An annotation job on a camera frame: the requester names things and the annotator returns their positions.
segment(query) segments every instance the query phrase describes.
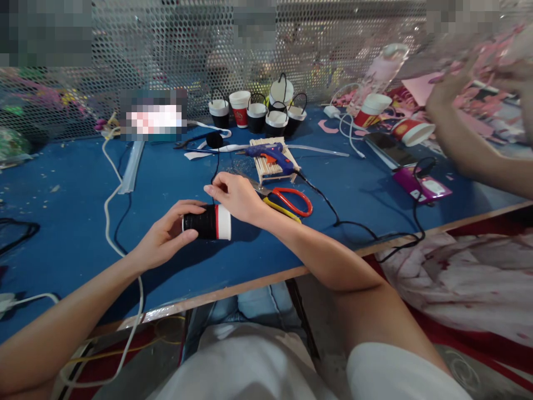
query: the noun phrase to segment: white sleeve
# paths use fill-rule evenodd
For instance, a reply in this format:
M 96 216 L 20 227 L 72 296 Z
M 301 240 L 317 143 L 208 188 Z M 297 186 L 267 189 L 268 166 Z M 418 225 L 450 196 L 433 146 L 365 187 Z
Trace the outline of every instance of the white sleeve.
M 471 400 L 452 377 L 429 361 L 384 343 L 363 343 L 346 367 L 355 400 Z

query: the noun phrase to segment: wooden table edge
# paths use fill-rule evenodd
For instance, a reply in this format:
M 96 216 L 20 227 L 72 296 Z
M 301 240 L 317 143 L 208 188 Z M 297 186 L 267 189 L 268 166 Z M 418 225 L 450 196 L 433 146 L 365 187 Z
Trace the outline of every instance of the wooden table edge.
M 446 231 L 450 231 L 455 228 L 459 228 L 465 225 L 469 225 L 475 222 L 483 221 L 484 219 L 489 219 L 492 217 L 497 217 L 502 214 L 509 213 L 511 211 L 515 211 L 521 208 L 525 208 L 528 206 L 533 205 L 532 201 L 526 201 L 524 203 L 515 204 L 513 206 L 508 206 L 504 208 L 500 208 L 498 210 L 489 211 L 484 214 L 480 214 L 478 216 L 468 217 L 465 219 L 461 219 L 459 221 L 451 222 L 446 225 L 442 225 L 440 227 L 436 227 L 433 229 L 430 229 L 426 231 L 427 236 L 432 236 L 438 233 L 443 233 Z M 410 242 L 412 239 L 409 237 L 400 237 L 397 239 L 393 239 L 387 242 L 383 243 L 377 243 L 373 244 L 372 246 L 368 246 L 362 249 L 359 249 L 355 251 L 358 255 L 361 257 L 368 256 L 369 254 L 374 254 L 376 252 L 380 252 L 383 250 L 387 250 L 394 246 L 400 246 L 402 244 Z M 164 318 L 169 315 L 177 314 L 186 310 L 189 310 L 191 308 L 203 306 L 204 304 L 212 303 L 217 300 L 222 300 L 231 296 L 236 296 L 237 294 L 241 294 L 250 290 L 262 288 L 267 285 L 271 285 L 274 283 L 279 283 L 286 281 L 287 279 L 296 278 L 302 275 L 306 275 L 309 273 L 309 270 L 304 267 L 296 267 L 292 269 L 288 269 L 286 271 L 278 272 L 272 275 L 268 275 L 262 278 L 254 279 L 253 281 L 244 282 L 235 286 L 226 287 L 220 290 L 217 290 L 215 292 L 201 294 L 196 297 L 192 297 L 190 299 L 186 299 L 174 304 L 168 304 L 165 306 L 161 306 L 157 309 L 148 311 L 144 313 L 142 323 L 155 321 L 156 319 Z M 122 321 L 116 321 L 112 322 L 106 325 L 102 325 L 99 327 L 96 327 L 93 332 L 91 332 L 89 338 L 102 336 L 108 333 L 120 331 L 121 329 L 127 329 L 133 326 L 133 322 L 135 320 L 135 317 L 128 317 Z

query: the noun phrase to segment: scissor blade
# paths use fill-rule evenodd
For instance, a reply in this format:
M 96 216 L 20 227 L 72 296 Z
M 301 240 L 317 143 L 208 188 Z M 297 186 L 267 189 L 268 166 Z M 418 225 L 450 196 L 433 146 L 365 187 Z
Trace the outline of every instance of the scissor blade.
M 253 180 L 248 175 L 246 175 L 244 172 L 241 172 L 241 171 L 237 171 L 237 172 L 239 173 L 239 175 L 245 177 L 252 184 L 256 192 L 262 194 L 263 196 L 268 196 L 269 194 L 271 194 L 272 192 L 271 190 L 266 189 L 265 187 L 261 186 L 259 182 Z

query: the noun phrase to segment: jeans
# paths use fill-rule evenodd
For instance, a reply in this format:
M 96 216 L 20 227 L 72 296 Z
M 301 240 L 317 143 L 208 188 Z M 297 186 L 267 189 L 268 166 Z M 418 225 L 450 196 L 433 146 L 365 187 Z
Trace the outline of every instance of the jeans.
M 183 361 L 197 351 L 200 337 L 208 326 L 227 322 L 254 322 L 293 332 L 307 344 L 307 335 L 287 285 L 280 282 L 195 308 L 187 331 Z

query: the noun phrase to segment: black cup with white rim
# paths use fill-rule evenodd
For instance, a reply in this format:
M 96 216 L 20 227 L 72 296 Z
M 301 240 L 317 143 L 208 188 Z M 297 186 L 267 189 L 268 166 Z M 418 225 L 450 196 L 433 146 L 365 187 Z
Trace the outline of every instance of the black cup with white rim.
M 305 97 L 305 105 L 304 108 L 296 107 L 294 105 L 294 100 L 298 96 L 304 96 Z M 293 101 L 291 102 L 291 105 L 287 109 L 287 114 L 289 116 L 289 123 L 287 124 L 287 127 L 285 128 L 285 137 L 290 137 L 294 135 L 294 132 L 296 132 L 296 129 L 300 126 L 301 122 L 307 117 L 307 113 L 305 111 L 305 108 L 307 107 L 307 95 L 305 93 L 298 93 L 296 96 L 294 96 Z
M 261 93 L 253 93 L 248 100 L 248 107 L 246 109 L 246 114 L 248 115 L 248 129 L 252 133 L 261 133 L 265 125 L 265 116 L 267 115 L 267 107 L 264 103 L 252 103 L 250 100 L 255 95 L 262 96 L 267 102 L 267 98 Z
M 222 99 L 213 100 L 213 91 L 218 90 Z M 213 123 L 217 128 L 229 128 L 229 103 L 224 100 L 224 94 L 219 88 L 211 90 L 211 101 L 208 103 L 209 113 L 213 117 Z
M 284 105 L 285 112 L 282 111 L 268 111 L 265 118 L 265 132 L 266 137 L 281 137 L 289 123 L 289 116 L 287 115 L 287 107 Z

